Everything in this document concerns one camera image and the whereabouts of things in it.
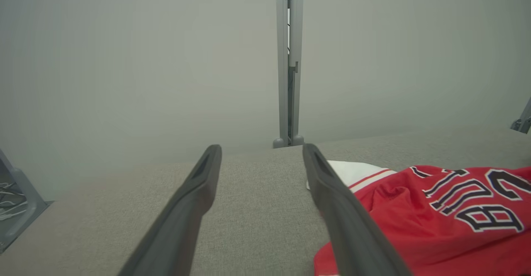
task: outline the cable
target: cable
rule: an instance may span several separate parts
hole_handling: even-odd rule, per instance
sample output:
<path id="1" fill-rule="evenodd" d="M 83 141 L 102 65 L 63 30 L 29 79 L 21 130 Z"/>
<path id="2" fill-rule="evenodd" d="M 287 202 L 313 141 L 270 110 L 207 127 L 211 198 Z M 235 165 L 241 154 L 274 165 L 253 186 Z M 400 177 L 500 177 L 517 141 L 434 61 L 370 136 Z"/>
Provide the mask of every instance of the cable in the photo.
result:
<path id="1" fill-rule="evenodd" d="M 20 212 L 17 212 L 17 213 L 14 213 L 14 214 L 7 214 L 7 215 L 2 214 L 2 215 L 0 215 L 0 221 L 4 221 L 4 220 L 9 219 L 9 218 L 11 218 L 13 216 L 16 216 L 16 215 L 20 215 L 22 213 L 25 213 L 25 211 L 26 210 L 21 210 Z"/>
<path id="2" fill-rule="evenodd" d="M 9 210 L 5 210 L 4 212 L 2 212 L 2 213 L 0 214 L 0 217 L 3 216 L 4 214 L 6 214 L 6 213 L 9 212 L 9 211 L 12 211 L 12 210 L 18 208 L 19 206 L 23 206 L 23 205 L 26 205 L 26 204 L 28 204 L 27 201 L 22 202 L 22 203 L 20 203 L 20 204 L 17 204 L 16 206 L 13 206 L 13 207 L 10 208 Z"/>
<path id="3" fill-rule="evenodd" d="M 18 206 L 21 206 L 24 202 L 27 203 L 27 199 L 25 198 L 25 195 L 22 194 L 22 193 L 19 193 L 17 191 L 14 191 L 12 189 L 12 187 L 15 185 L 16 183 L 11 183 L 11 184 L 8 184 L 6 186 L 2 186 L 2 188 L 0 188 L 0 209 L 2 208 L 8 208 L 8 210 L 11 210 L 12 208 L 17 208 Z M 13 196 L 22 196 L 23 198 L 15 203 L 11 200 L 5 200 L 4 201 L 4 198 L 8 195 L 13 195 Z"/>
<path id="4" fill-rule="evenodd" d="M 0 188 L 0 191 L 9 191 L 9 192 L 12 192 L 12 193 L 22 193 L 22 191 L 18 188 L 13 188 L 13 186 L 15 186 L 16 183 L 10 183 L 9 185 L 7 186 L 4 186 L 4 187 L 1 187 Z"/>

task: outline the gray table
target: gray table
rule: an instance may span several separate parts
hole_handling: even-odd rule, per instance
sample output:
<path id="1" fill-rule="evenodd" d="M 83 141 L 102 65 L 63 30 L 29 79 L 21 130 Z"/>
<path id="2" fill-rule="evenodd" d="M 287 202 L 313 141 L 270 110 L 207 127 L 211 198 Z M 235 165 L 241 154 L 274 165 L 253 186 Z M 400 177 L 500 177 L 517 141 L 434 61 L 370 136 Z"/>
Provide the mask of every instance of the gray table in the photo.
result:
<path id="1" fill-rule="evenodd" d="M 509 129 L 432 130 L 317 145 L 327 159 L 393 170 L 531 166 L 531 137 Z M 116 274 L 193 165 L 136 169 L 72 191 L 0 256 L 0 274 Z M 192 274 L 312 274 L 313 256 L 328 234 L 305 182 L 300 146 L 225 156 Z"/>

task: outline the gray wall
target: gray wall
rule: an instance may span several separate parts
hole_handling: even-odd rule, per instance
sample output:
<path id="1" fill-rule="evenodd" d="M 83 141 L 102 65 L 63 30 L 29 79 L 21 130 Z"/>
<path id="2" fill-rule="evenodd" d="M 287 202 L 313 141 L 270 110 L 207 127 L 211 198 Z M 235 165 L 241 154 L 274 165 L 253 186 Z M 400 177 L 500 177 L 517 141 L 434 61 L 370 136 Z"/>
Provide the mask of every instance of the gray wall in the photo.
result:
<path id="1" fill-rule="evenodd" d="M 0 0 L 0 149 L 45 199 L 148 163 L 269 149 L 275 0 Z"/>
<path id="2" fill-rule="evenodd" d="M 531 97 L 531 0 L 304 0 L 307 142 L 509 127 Z"/>

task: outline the red jersey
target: red jersey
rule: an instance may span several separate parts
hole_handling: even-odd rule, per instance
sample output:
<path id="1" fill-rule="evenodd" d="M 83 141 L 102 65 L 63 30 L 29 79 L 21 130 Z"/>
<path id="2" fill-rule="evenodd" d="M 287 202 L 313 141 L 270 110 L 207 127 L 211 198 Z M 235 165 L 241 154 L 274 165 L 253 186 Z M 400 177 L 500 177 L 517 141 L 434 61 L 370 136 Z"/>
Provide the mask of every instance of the red jersey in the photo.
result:
<path id="1" fill-rule="evenodd" d="M 531 167 L 414 166 L 346 185 L 413 274 L 518 276 L 531 274 L 530 181 Z M 314 268 L 338 274 L 330 243 Z"/>

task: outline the jersey number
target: jersey number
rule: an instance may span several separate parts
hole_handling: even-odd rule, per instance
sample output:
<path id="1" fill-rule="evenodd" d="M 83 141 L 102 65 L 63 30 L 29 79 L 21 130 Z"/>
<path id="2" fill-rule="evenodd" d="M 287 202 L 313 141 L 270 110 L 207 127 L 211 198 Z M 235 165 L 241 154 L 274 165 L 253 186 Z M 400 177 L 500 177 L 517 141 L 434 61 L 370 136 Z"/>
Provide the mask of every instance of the jersey number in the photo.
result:
<path id="1" fill-rule="evenodd" d="M 428 177 L 430 174 L 420 172 L 417 168 L 411 168 L 420 177 Z M 467 200 L 479 197 L 493 197 L 492 191 L 500 194 L 508 200 L 522 200 L 518 191 L 531 193 L 531 184 L 520 176 L 516 176 L 499 169 L 491 169 L 485 174 L 490 188 L 477 179 L 466 180 L 453 185 L 451 188 L 445 186 L 451 180 L 466 176 L 466 170 L 455 170 L 438 181 L 431 189 L 423 191 L 426 198 L 431 198 L 440 190 L 445 193 L 438 199 L 430 203 L 430 206 L 443 215 L 449 215 Z M 520 219 L 516 214 L 499 204 L 475 205 L 460 210 L 455 219 L 467 223 L 475 232 L 488 229 L 514 229 L 516 232 L 524 230 Z"/>

